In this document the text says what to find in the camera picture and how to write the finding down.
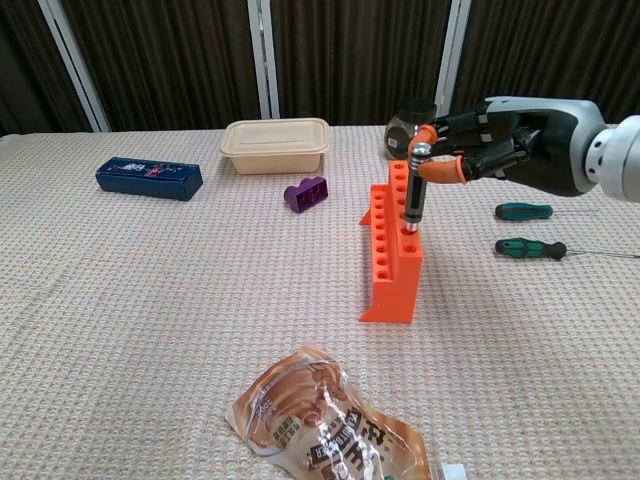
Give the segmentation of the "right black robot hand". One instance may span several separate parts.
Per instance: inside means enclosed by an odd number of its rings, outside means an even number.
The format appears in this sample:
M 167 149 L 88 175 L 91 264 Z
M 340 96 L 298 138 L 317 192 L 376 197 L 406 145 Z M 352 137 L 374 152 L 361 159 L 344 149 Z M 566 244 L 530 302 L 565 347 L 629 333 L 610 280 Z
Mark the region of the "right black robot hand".
M 493 96 L 466 111 L 422 125 L 409 146 L 431 147 L 409 161 L 407 193 L 427 183 L 508 180 L 562 197 L 590 191 L 586 154 L 606 129 L 590 100 Z

